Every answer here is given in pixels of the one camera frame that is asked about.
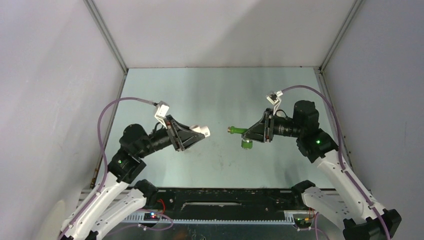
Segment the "green water faucet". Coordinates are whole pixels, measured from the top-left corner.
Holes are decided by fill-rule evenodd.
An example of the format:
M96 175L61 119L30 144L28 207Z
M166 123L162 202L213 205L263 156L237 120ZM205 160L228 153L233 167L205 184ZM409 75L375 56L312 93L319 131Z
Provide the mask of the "green water faucet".
M247 128L239 128L235 126L229 126L227 128L227 132L230 134L238 134L243 135L245 132L247 132ZM250 150L253 148L253 141L249 138L246 138L244 136L241 137L241 148L244 150Z

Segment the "white pipe elbow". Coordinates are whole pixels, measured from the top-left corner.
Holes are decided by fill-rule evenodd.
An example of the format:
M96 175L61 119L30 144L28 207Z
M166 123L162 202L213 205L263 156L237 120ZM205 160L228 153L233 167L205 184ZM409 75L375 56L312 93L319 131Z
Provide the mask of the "white pipe elbow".
M203 134L205 138L208 138L211 135L210 129L208 126L192 125L189 127L190 130Z

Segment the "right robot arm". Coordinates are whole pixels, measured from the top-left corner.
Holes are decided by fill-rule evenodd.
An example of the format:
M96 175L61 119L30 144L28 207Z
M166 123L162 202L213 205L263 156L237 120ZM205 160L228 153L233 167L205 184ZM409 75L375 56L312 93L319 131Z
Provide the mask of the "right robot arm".
M270 143L274 136L295 138L300 153L324 173L341 198L338 201L304 180L291 188L290 201L295 208L316 210L341 229L346 240L393 238L402 221L400 214L377 201L339 155L339 146L319 127L314 102L297 101L292 117L278 116L276 110L267 108L262 118L242 133L243 139L261 143Z

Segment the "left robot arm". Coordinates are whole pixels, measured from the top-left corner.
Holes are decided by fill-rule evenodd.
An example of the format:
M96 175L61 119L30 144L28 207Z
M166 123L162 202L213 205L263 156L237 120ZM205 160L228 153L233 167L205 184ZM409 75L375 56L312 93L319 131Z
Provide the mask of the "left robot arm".
M211 135L207 126L187 126L171 115L161 124L162 128L151 133L140 124L124 129L120 148L105 167L103 179L62 223L58 239L101 240L133 212L156 206L158 188L146 179L139 180L118 202L114 200L144 170L145 157L168 146L182 152Z

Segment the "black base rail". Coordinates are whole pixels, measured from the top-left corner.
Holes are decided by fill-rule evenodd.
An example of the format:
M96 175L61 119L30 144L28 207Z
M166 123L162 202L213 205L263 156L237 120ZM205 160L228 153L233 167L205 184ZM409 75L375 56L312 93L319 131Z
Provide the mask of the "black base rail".
M177 221L268 222L316 214L288 188L175 188L160 187L146 210L164 211Z

